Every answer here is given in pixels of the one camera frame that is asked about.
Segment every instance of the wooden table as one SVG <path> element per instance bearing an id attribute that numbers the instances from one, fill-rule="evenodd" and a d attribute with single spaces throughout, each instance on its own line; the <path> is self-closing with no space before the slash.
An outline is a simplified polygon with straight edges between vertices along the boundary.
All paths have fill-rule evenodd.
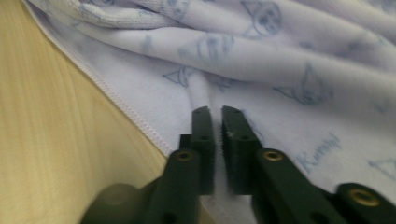
<path id="1" fill-rule="evenodd" d="M 0 1 L 0 27 L 1 224 L 78 223 L 104 187 L 142 187 L 161 174 L 161 152 L 48 41 L 21 0 Z"/>

